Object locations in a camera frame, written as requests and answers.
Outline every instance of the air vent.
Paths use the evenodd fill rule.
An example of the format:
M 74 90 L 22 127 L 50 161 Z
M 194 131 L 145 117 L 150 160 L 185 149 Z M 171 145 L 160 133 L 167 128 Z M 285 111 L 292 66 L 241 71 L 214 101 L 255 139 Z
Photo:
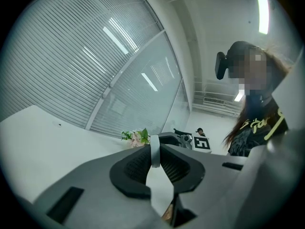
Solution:
M 217 99 L 217 98 L 211 98 L 211 97 L 205 97 L 203 99 L 203 102 L 213 103 L 213 104 L 218 104 L 218 105 L 224 105 L 224 100 L 220 100 L 220 99 Z

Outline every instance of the black rectangular slot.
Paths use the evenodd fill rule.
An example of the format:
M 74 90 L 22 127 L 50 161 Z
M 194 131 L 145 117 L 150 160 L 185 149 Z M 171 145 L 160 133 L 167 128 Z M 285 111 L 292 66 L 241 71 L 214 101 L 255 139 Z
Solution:
M 84 189 L 81 188 L 69 188 L 69 190 L 50 209 L 47 216 L 62 224 L 83 192 Z
M 234 164 L 234 163 L 230 163 L 230 162 L 225 162 L 225 163 L 223 163 L 222 166 L 230 168 L 230 169 L 234 169 L 234 170 L 242 170 L 242 168 L 244 167 L 243 165 L 238 165 L 238 164 Z

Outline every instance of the black shirt with yellow lettering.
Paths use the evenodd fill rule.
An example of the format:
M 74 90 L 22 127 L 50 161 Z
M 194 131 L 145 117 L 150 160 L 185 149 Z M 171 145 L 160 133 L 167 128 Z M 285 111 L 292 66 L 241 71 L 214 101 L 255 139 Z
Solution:
M 248 119 L 236 133 L 228 152 L 232 156 L 248 156 L 253 147 L 265 145 L 270 137 L 284 133 L 287 129 L 279 108 L 270 117 Z

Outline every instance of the green leaf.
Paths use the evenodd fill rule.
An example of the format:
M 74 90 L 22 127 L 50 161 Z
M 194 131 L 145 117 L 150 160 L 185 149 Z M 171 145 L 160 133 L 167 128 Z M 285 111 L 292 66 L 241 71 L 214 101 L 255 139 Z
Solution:
M 146 128 L 144 130 L 142 130 L 141 136 L 146 139 L 148 138 L 148 132 L 147 132 Z

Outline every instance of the long brown hair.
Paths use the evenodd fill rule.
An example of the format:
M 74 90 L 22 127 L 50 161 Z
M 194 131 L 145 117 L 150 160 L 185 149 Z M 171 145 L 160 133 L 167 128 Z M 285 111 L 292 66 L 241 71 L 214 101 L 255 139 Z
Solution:
M 283 63 L 277 59 L 274 55 L 270 54 L 267 51 L 264 51 L 258 47 L 254 47 L 256 50 L 263 52 L 266 55 L 267 66 L 271 68 L 271 85 L 272 88 L 275 89 L 281 81 L 288 74 L 288 69 L 283 65 Z M 250 96 L 246 95 L 245 102 L 243 105 L 243 109 L 237 118 L 237 123 L 234 126 L 233 130 L 224 138 L 225 147 L 228 148 L 229 144 L 233 141 L 234 137 L 238 130 L 243 126 L 245 121 L 249 119 L 252 113 L 257 113 L 262 111 L 262 107 L 260 105 L 260 96 Z M 265 113 L 263 113 L 264 118 L 271 117 L 276 112 L 277 105 L 274 100 L 272 100 L 268 104 L 268 109 Z

